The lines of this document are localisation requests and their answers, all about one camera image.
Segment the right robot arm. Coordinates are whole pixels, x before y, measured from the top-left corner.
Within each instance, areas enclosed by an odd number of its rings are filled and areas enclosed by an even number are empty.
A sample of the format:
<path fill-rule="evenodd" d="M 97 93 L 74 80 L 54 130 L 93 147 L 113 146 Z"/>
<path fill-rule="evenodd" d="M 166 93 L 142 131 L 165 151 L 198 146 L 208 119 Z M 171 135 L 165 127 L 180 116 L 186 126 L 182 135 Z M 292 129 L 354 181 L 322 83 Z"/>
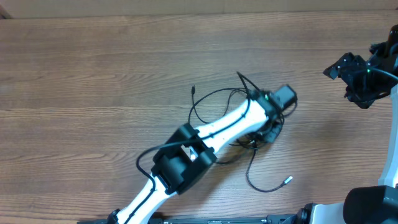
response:
<path fill-rule="evenodd" d="M 308 203 L 297 214 L 279 218 L 280 223 L 397 223 L 397 26 L 384 42 L 371 44 L 368 58 L 346 53 L 324 70 L 324 75 L 346 85 L 344 97 L 361 109 L 377 100 L 391 99 L 384 117 L 391 122 L 381 129 L 373 118 L 367 127 L 376 136 L 356 136 L 360 146 L 384 155 L 378 159 L 381 174 L 369 187 L 351 189 L 342 202 Z"/>

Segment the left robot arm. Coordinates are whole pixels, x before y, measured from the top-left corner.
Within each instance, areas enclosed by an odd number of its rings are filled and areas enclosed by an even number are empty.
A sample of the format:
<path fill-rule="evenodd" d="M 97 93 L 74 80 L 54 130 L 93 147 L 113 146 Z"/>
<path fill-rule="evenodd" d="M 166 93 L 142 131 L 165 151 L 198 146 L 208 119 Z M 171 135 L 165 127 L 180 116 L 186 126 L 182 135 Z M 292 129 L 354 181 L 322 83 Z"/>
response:
<path fill-rule="evenodd" d="M 148 181 L 124 209 L 108 216 L 108 223 L 147 223 L 170 197 L 186 192 L 217 161 L 220 149 L 246 136 L 248 149 L 273 142 L 283 123 L 283 112 L 297 104 L 297 94 L 284 85 L 276 92 L 249 90 L 244 103 L 217 121 L 196 128 L 179 127 L 169 140 L 153 147 L 153 167 L 144 175 Z"/>

